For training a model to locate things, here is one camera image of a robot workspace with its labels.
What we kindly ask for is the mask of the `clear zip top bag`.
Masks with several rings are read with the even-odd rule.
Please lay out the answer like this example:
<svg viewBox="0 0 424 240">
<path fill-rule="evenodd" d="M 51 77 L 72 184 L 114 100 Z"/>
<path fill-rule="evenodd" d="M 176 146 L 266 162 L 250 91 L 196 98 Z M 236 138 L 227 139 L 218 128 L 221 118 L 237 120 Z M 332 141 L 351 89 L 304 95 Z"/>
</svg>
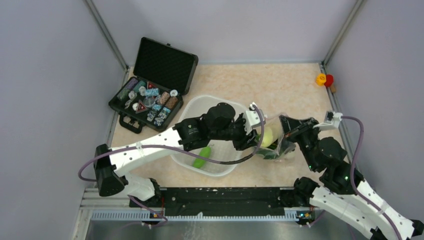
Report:
<svg viewBox="0 0 424 240">
<path fill-rule="evenodd" d="M 290 141 L 287 141 L 286 139 L 284 139 L 284 133 L 283 133 L 283 128 L 282 128 L 282 124 L 280 122 L 279 116 L 283 115 L 283 116 L 288 116 L 285 112 L 281 112 L 278 115 L 266 118 L 266 124 L 264 125 L 264 127 L 269 127 L 272 129 L 273 131 L 273 136 L 274 136 L 274 142 L 269 146 L 266 147 L 268 149 L 271 150 L 275 150 L 277 148 L 283 147 L 283 146 L 293 146 L 296 148 L 296 145 Z M 283 160 L 268 160 L 268 161 L 274 161 L 274 162 L 292 162 L 294 161 L 296 156 L 295 150 L 293 152 L 291 152 L 289 154 L 289 157 L 284 158 Z"/>
</svg>

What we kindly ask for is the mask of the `white radish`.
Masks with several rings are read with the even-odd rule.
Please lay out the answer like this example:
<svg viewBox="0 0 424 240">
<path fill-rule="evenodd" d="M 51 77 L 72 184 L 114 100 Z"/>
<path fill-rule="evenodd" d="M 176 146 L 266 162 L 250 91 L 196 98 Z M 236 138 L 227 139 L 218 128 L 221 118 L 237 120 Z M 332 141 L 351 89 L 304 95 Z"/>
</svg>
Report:
<svg viewBox="0 0 424 240">
<path fill-rule="evenodd" d="M 260 147 L 268 148 L 275 141 L 273 130 L 270 127 L 265 127 L 262 135 L 263 138 Z"/>
</svg>

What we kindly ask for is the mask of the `green bok choy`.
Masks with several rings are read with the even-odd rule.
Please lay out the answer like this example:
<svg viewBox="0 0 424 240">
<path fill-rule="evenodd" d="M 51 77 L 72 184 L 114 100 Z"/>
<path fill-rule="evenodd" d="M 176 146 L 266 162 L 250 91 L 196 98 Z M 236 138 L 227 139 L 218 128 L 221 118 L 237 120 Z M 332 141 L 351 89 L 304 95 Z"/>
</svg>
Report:
<svg viewBox="0 0 424 240">
<path fill-rule="evenodd" d="M 291 145 L 282 146 L 276 149 L 261 148 L 256 152 L 256 155 L 260 156 L 264 160 L 280 161 L 289 157 L 289 154 L 292 153 L 294 150 L 295 147 Z"/>
</svg>

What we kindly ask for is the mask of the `light green small cucumber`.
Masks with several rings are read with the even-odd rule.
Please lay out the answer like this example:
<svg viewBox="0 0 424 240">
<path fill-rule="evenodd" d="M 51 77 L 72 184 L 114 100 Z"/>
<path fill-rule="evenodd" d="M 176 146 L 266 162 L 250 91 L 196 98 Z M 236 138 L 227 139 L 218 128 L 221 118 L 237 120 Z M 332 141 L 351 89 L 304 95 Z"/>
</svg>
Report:
<svg viewBox="0 0 424 240">
<path fill-rule="evenodd" d="M 193 161 L 191 166 L 196 168 L 196 169 L 202 168 L 205 165 L 205 163 L 207 162 L 206 160 L 204 160 L 204 158 L 209 158 L 210 155 L 211 155 L 211 151 L 212 151 L 212 148 L 210 146 L 206 146 L 206 147 L 202 148 L 201 151 L 198 154 L 200 156 L 200 158 L 197 157 Z"/>
</svg>

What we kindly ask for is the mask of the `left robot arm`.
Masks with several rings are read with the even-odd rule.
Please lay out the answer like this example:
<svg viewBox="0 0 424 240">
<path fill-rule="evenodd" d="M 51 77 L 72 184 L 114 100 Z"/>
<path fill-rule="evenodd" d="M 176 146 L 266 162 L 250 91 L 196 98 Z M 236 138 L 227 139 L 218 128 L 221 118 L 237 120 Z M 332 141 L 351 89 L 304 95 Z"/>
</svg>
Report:
<svg viewBox="0 0 424 240">
<path fill-rule="evenodd" d="M 256 127 L 263 131 L 265 123 L 255 103 L 236 117 L 234 108 L 221 102 L 207 113 L 185 118 L 145 140 L 117 148 L 100 145 L 93 159 L 98 194 L 111 197 L 122 193 L 154 207 L 161 198 L 159 185 L 152 178 L 132 176 L 132 170 L 175 152 L 194 156 L 193 150 L 206 147 L 212 140 L 231 141 L 237 151 L 253 146 L 258 149 L 262 142 L 256 140 Z"/>
</svg>

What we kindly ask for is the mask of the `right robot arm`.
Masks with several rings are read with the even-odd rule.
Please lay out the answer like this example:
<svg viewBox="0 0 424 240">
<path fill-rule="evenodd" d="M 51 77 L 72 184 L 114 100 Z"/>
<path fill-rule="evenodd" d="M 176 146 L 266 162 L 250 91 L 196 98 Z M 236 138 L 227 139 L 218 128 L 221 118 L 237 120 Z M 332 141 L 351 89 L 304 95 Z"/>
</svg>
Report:
<svg viewBox="0 0 424 240">
<path fill-rule="evenodd" d="M 356 168 L 364 137 L 364 125 L 356 117 L 329 111 L 324 122 L 315 118 L 295 119 L 280 116 L 283 138 L 298 144 L 312 172 L 321 173 L 319 183 L 308 177 L 294 182 L 293 200 L 299 206 L 311 204 L 343 220 L 369 240 L 410 240 L 421 236 L 424 224 L 402 216 L 371 187 Z M 350 163 L 347 151 L 333 137 L 319 138 L 343 120 L 359 125 L 359 139 Z"/>
</svg>

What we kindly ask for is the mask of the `red yellow emergency button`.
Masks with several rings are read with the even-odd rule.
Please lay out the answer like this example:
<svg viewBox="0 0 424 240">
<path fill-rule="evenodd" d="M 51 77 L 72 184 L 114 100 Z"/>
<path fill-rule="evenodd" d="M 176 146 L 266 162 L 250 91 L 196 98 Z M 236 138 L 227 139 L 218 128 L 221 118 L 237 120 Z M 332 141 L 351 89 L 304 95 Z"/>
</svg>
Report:
<svg viewBox="0 0 424 240">
<path fill-rule="evenodd" d="M 336 87 L 335 87 L 335 84 L 334 84 L 334 77 L 331 74 L 320 73 L 315 78 L 315 83 L 320 87 L 324 86 L 324 87 L 328 88 L 332 94 L 334 94 L 336 92 Z"/>
</svg>

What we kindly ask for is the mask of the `black open case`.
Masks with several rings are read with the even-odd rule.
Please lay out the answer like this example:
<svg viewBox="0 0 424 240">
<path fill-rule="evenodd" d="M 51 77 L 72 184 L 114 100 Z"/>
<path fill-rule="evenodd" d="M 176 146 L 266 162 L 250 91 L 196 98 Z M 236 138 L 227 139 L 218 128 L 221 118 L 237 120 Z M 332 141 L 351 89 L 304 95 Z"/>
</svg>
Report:
<svg viewBox="0 0 424 240">
<path fill-rule="evenodd" d="M 164 131 L 184 104 L 199 58 L 170 44 L 142 37 L 132 76 L 109 101 L 119 124 L 136 134 Z"/>
</svg>

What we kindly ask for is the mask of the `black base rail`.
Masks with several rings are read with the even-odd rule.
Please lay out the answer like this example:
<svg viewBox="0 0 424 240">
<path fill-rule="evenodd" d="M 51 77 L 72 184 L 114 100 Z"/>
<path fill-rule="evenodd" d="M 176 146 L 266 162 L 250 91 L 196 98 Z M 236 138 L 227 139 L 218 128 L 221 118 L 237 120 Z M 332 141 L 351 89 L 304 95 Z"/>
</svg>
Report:
<svg viewBox="0 0 424 240">
<path fill-rule="evenodd" d="M 292 187 L 168 187 L 146 201 L 124 193 L 101 197 L 87 188 L 80 208 L 92 220 L 134 221 L 144 225 L 171 222 L 296 222 L 311 224 L 320 208 Z"/>
</svg>

